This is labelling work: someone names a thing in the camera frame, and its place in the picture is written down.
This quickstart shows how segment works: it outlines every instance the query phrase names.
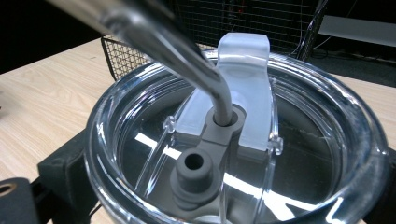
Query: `wooden table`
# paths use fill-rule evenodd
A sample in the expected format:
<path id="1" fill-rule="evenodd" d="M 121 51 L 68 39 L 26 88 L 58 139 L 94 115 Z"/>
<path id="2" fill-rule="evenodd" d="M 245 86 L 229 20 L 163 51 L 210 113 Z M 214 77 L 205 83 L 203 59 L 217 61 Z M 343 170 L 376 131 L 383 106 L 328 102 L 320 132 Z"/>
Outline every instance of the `wooden table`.
<path id="1" fill-rule="evenodd" d="M 396 89 L 338 78 L 374 110 L 389 146 L 396 148 Z M 36 165 L 84 129 L 97 99 L 113 82 L 99 40 L 1 75 L 0 180 L 35 180 Z M 110 221 L 101 211 L 93 222 Z"/>

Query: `clear plastic tab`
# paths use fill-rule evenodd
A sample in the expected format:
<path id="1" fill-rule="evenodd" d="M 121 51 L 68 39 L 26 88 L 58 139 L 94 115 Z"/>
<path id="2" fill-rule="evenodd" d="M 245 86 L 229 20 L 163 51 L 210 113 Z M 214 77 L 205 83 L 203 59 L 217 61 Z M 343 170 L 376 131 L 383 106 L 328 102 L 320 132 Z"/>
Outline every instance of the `clear plastic tab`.
<path id="1" fill-rule="evenodd" d="M 271 127 L 272 93 L 267 75 L 270 45 L 266 35 L 229 33 L 219 42 L 218 64 L 231 90 L 232 102 L 247 113 L 239 145 L 266 150 Z M 196 90 L 177 121 L 177 132 L 199 136 L 212 107 Z"/>

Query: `metal tube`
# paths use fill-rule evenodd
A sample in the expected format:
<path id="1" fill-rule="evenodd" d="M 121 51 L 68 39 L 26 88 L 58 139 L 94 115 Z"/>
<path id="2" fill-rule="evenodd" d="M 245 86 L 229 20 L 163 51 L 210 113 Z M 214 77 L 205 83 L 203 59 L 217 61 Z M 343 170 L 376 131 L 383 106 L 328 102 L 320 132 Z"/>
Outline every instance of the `metal tube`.
<path id="1" fill-rule="evenodd" d="M 231 122 L 231 94 L 216 66 L 177 25 L 176 18 L 153 0 L 49 0 L 99 31 L 109 31 L 146 53 L 210 95 L 219 126 Z"/>

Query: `metal grid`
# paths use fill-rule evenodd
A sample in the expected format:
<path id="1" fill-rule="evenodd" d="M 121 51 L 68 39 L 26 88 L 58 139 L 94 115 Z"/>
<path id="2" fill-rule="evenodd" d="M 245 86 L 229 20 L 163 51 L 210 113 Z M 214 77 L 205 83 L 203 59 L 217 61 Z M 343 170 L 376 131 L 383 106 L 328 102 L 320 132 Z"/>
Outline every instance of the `metal grid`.
<path id="1" fill-rule="evenodd" d="M 271 51 L 297 55 L 318 0 L 169 0 L 191 38 L 216 46 L 229 32 L 267 35 Z"/>
<path id="2" fill-rule="evenodd" d="M 327 0 L 163 0 L 201 49 L 214 48 L 229 32 L 267 35 L 271 51 L 305 60 Z M 102 38 L 115 80 L 149 58 L 112 37 Z"/>

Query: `gray plastic bracket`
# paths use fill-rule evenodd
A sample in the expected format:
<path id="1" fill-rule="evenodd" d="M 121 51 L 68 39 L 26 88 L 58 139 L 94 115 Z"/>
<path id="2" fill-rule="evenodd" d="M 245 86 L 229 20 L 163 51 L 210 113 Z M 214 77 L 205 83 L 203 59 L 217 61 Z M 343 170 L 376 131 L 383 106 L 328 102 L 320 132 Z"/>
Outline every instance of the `gray plastic bracket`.
<path id="1" fill-rule="evenodd" d="M 212 108 L 206 115 L 201 141 L 180 155 L 170 177 L 175 203 L 183 210 L 194 210 L 218 196 L 222 183 L 220 165 L 231 140 L 241 133 L 246 118 L 236 106 L 230 126 L 217 125 L 213 116 Z"/>

